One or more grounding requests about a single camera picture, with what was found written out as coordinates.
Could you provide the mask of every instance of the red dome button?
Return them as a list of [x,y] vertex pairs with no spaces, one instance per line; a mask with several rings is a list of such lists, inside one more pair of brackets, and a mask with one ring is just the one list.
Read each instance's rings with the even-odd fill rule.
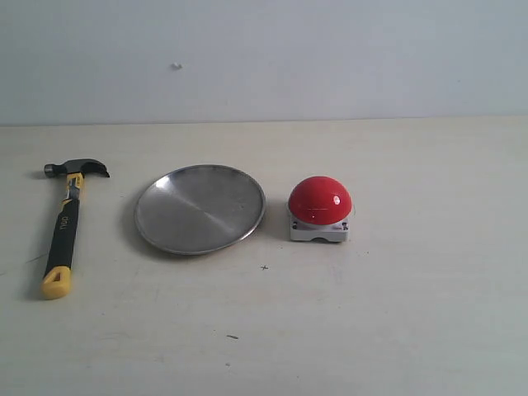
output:
[[300,221],[316,225],[334,224],[352,210],[352,198],[339,181],[325,176],[304,179],[291,192],[290,212]]

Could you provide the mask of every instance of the white table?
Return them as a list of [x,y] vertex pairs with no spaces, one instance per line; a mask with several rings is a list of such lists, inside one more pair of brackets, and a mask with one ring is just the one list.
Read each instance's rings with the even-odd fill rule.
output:
[[[0,154],[2,396],[528,391],[528,117],[3,128]],[[43,301],[64,180],[41,169],[85,157],[111,179],[87,178],[72,293]],[[156,252],[134,203],[196,163],[255,177],[265,220]],[[349,187],[349,243],[288,241],[314,174]]]

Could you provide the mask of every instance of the hammer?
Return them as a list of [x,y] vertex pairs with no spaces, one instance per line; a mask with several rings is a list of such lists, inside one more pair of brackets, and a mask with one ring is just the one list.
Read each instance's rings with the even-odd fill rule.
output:
[[47,177],[66,175],[66,196],[57,216],[53,240],[49,249],[48,265],[42,280],[42,293],[46,299],[59,299],[69,293],[73,244],[79,217],[79,199],[87,173],[100,173],[110,177],[105,165],[95,159],[70,159],[62,165],[44,166]]

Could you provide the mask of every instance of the hammer handle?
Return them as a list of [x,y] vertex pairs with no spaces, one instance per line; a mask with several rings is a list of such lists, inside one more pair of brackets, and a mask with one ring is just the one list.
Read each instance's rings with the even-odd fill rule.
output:
[[66,181],[66,196],[55,222],[48,265],[42,280],[42,292],[46,299],[64,297],[71,289],[73,245],[77,233],[79,198],[84,179],[82,173],[71,173],[68,174]]

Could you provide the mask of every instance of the stainless steel plate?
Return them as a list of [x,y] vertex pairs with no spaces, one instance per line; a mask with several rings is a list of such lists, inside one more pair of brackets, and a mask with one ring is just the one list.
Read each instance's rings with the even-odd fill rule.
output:
[[135,223],[156,248],[204,254],[246,238],[266,208],[262,188],[231,167],[195,165],[168,173],[139,198]]

